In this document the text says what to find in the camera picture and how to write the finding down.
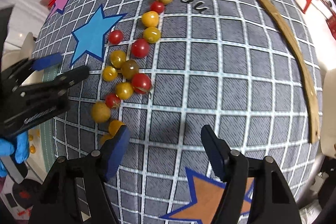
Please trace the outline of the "blue gloved left hand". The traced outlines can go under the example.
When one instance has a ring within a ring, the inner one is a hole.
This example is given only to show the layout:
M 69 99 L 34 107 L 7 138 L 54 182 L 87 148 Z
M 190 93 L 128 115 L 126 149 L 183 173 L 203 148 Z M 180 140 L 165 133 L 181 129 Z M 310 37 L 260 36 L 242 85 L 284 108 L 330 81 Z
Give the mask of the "blue gloved left hand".
M 13 141 L 1 139 L 0 155 L 1 157 L 14 155 L 18 164 L 26 161 L 30 155 L 28 132 L 17 135 Z

